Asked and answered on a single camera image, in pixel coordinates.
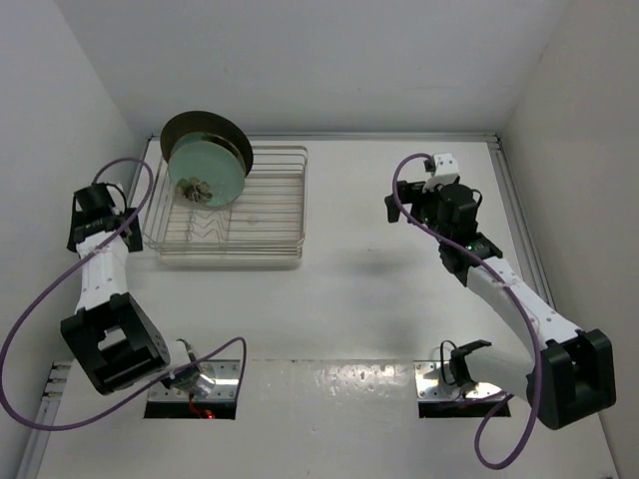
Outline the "green flower plate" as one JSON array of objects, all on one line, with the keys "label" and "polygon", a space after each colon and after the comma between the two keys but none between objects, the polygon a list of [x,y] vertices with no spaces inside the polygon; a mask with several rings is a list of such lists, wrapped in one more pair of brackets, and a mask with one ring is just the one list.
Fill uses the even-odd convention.
[{"label": "green flower plate", "polygon": [[240,160],[206,141],[180,146],[168,161],[168,173],[176,194],[203,208],[225,207],[245,187],[246,171]]},{"label": "green flower plate", "polygon": [[173,149],[171,150],[171,159],[175,158],[178,152],[186,146],[192,145],[197,142],[206,142],[222,147],[223,149],[232,153],[233,156],[238,160],[239,164],[243,168],[245,175],[250,172],[250,168],[247,165],[246,159],[241,153],[240,149],[235,146],[230,140],[212,133],[195,132],[184,135],[176,142]]}]

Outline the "brown ceramic plate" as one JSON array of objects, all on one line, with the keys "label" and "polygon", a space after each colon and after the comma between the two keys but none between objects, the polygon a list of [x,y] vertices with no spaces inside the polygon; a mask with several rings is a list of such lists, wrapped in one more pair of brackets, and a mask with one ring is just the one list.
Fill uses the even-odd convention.
[{"label": "brown ceramic plate", "polygon": [[160,146],[163,159],[170,161],[171,150],[186,134],[205,132],[219,135],[237,146],[246,159],[250,171],[254,164],[254,152],[246,134],[231,120],[207,111],[188,111],[171,118],[163,127]]}]

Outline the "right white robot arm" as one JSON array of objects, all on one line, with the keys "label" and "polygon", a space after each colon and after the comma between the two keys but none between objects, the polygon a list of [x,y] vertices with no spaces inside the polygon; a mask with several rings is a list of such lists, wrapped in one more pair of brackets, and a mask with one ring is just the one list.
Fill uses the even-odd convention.
[{"label": "right white robot arm", "polygon": [[478,229],[479,191],[460,182],[429,188],[397,181],[384,202],[390,223],[405,217],[436,238],[445,269],[497,313],[530,355],[527,361],[509,359],[484,339],[458,346],[448,361],[456,385],[490,382],[526,399],[552,430],[615,404],[611,340],[554,311],[514,272]]}]

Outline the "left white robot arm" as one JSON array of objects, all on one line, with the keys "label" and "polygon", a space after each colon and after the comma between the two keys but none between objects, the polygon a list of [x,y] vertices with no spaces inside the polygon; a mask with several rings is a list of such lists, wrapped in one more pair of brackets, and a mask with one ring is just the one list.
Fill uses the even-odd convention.
[{"label": "left white robot arm", "polygon": [[119,187],[97,183],[74,193],[67,249],[81,266],[75,313],[61,334],[92,385],[103,394],[196,359],[191,344],[167,342],[129,293],[127,258],[143,249],[139,221],[112,196]]}]

